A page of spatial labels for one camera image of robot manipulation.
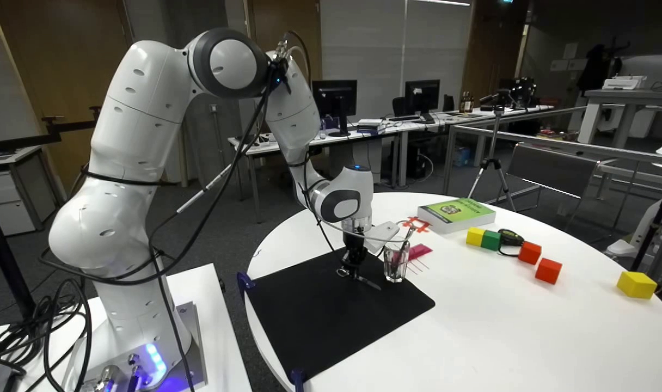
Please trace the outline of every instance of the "white round table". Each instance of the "white round table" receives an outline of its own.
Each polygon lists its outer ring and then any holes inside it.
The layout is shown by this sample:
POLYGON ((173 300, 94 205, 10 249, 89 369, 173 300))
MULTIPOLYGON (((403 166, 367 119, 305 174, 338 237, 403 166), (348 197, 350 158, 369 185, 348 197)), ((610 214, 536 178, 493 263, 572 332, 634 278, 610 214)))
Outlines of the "white round table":
MULTIPOLYGON (((374 194, 372 223, 395 223, 437 201, 446 197, 374 194)), ((465 247, 463 231, 416 232, 411 244, 432 252, 408 263, 407 278, 436 308, 316 375, 305 390, 662 392, 662 300, 623 296, 619 263, 538 220, 497 209, 488 229, 513 229, 561 262, 556 285, 534 278, 528 263, 465 247)), ((342 247, 334 229, 327 232, 342 247)), ((321 252, 329 247, 311 214, 299 211, 259 244, 247 276, 321 252)), ((247 298, 243 308, 260 357, 293 390, 247 298)))

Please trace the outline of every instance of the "green block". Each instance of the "green block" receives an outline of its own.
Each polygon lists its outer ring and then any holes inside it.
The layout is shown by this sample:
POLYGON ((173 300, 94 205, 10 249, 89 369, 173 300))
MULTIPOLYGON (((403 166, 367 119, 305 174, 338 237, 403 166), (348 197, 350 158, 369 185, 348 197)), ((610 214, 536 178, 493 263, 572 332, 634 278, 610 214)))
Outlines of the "green block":
POLYGON ((500 249, 500 232, 499 231, 485 231, 480 249, 499 250, 500 249))

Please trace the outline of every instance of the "yellow block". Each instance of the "yellow block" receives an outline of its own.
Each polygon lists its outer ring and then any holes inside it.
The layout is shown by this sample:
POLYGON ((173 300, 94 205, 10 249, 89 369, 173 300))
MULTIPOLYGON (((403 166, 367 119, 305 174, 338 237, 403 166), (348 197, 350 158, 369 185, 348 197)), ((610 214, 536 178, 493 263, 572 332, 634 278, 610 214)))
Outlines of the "yellow block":
POLYGON ((648 278, 644 272, 621 272, 615 288, 634 298, 650 298, 656 293, 658 284, 648 278))
POLYGON ((485 232, 485 229, 480 229, 480 226, 473 226, 473 229, 467 229, 465 231, 465 244, 469 244, 469 247, 480 247, 480 241, 482 241, 482 232, 485 232))

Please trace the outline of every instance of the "green book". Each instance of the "green book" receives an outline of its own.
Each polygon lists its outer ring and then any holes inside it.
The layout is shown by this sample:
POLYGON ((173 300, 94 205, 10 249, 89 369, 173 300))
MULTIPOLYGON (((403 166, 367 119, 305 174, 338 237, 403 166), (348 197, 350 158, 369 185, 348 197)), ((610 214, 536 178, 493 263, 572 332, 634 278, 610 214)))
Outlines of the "green book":
POLYGON ((469 198, 455 198, 417 207, 417 218, 428 223, 436 232, 451 232, 489 224, 493 211, 469 198))

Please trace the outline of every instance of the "black mat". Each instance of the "black mat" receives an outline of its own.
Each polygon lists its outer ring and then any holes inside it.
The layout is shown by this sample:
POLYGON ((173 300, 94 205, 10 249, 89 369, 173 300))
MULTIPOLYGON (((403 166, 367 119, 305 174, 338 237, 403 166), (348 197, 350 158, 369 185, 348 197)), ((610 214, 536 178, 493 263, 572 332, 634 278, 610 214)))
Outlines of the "black mat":
POLYGON ((436 304, 408 281, 386 284, 377 259, 362 266, 362 276, 379 290, 338 276, 342 252, 278 269, 247 290, 292 384, 305 384, 436 304))

